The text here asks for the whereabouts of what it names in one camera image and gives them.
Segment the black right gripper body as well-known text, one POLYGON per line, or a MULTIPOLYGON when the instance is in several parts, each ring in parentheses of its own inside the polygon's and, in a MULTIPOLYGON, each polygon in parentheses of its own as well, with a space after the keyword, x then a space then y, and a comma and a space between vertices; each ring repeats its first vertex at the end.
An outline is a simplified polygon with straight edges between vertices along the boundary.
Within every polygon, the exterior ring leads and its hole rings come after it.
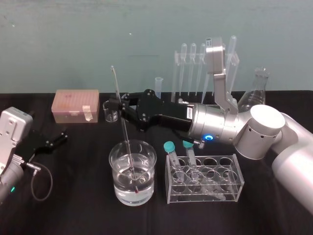
POLYGON ((140 129, 161 126, 182 132, 189 131, 192 120, 187 117, 187 105, 163 101, 149 89, 135 95, 136 124, 140 129))

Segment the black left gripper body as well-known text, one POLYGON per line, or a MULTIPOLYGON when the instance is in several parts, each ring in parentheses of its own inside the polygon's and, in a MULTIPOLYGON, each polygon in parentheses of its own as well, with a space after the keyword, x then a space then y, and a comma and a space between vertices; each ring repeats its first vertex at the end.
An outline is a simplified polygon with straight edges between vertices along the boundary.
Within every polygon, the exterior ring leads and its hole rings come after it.
POLYGON ((30 159, 40 153, 50 153, 56 145, 56 139, 48 139, 38 131, 31 131, 23 140, 23 160, 30 162, 30 159))

